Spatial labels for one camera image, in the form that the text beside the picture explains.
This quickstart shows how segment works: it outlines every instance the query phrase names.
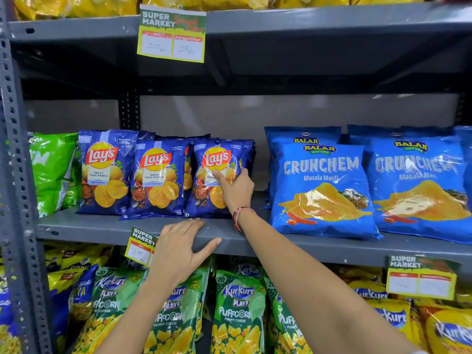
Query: bracelet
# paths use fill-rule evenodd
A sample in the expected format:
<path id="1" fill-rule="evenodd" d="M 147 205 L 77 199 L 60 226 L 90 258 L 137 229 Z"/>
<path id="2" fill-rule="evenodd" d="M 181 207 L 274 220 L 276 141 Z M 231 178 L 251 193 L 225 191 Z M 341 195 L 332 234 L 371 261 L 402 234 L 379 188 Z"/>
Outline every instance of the bracelet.
<path id="1" fill-rule="evenodd" d="M 236 211 L 233 213 L 233 224 L 235 226 L 235 230 L 237 232 L 242 232 L 241 229 L 239 228 L 238 224 L 237 224 L 237 219 L 239 218 L 239 214 L 241 212 L 243 212 L 244 210 L 250 210 L 252 211 L 253 213 L 256 213 L 256 211 L 254 211 L 252 208 L 250 207 L 247 207 L 247 206 L 243 206 L 243 207 L 238 207 L 236 209 Z"/>

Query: price tag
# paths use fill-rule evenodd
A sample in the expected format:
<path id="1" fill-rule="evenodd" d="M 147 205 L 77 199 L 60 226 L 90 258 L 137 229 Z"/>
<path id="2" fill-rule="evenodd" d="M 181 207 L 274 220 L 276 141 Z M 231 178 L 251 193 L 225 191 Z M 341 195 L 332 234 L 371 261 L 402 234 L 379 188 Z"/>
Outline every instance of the price tag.
<path id="1" fill-rule="evenodd" d="M 426 256 L 389 256 L 386 291 L 454 299 L 460 263 Z"/>
<path id="2" fill-rule="evenodd" d="M 157 240 L 158 238 L 153 234 L 133 226 L 128 239 L 125 257 L 149 267 L 154 250 L 156 249 Z"/>
<path id="3" fill-rule="evenodd" d="M 142 56 L 204 62 L 206 12 L 140 5 L 138 51 Z"/>

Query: wall behind shelf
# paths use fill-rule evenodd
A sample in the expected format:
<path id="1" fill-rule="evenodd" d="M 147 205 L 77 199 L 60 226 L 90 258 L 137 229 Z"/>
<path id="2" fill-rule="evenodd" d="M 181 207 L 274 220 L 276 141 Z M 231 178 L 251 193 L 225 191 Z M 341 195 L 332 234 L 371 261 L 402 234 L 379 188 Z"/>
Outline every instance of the wall behind shelf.
<path id="1" fill-rule="evenodd" d="M 30 131 L 119 127 L 118 103 L 113 100 L 27 101 L 26 105 Z M 265 125 L 448 126 L 456 106 L 456 94 L 141 96 L 141 125 L 162 135 L 211 133 L 226 139 L 255 139 L 253 179 L 256 190 L 263 190 L 269 178 Z"/>

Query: hand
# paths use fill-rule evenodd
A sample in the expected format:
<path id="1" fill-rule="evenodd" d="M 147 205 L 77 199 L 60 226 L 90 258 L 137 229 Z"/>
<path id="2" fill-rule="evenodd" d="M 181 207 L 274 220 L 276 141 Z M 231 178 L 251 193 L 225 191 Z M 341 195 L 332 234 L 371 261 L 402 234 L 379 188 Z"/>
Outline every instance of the hand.
<path id="1" fill-rule="evenodd" d="M 251 207 L 251 196 L 254 190 L 254 183 L 247 173 L 247 169 L 241 169 L 241 173 L 233 184 L 228 183 L 224 175 L 219 171 L 214 171 L 213 176 L 221 184 L 226 205 L 231 214 L 240 207 Z"/>
<path id="2" fill-rule="evenodd" d="M 221 243 L 221 238 L 214 238 L 203 250 L 193 253 L 193 239 L 204 224 L 200 219 L 190 219 L 164 226 L 146 282 L 164 287 L 169 294 L 184 282 Z"/>

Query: person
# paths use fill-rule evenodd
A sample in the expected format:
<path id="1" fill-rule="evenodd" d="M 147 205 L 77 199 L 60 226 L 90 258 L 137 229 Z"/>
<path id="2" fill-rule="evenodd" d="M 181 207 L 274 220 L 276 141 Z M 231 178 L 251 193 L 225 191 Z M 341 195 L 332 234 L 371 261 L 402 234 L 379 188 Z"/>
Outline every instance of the person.
<path id="1" fill-rule="evenodd" d="M 214 176 L 232 214 L 240 207 L 251 206 L 254 184 L 246 169 L 233 184 L 220 172 Z M 164 226 L 148 278 L 96 354 L 142 354 L 166 299 L 221 242 L 221 238 L 215 238 L 203 250 L 193 253 L 193 239 L 203 225 L 203 221 L 195 219 Z M 424 353 L 327 267 L 257 214 L 242 211 L 238 225 L 313 353 Z"/>

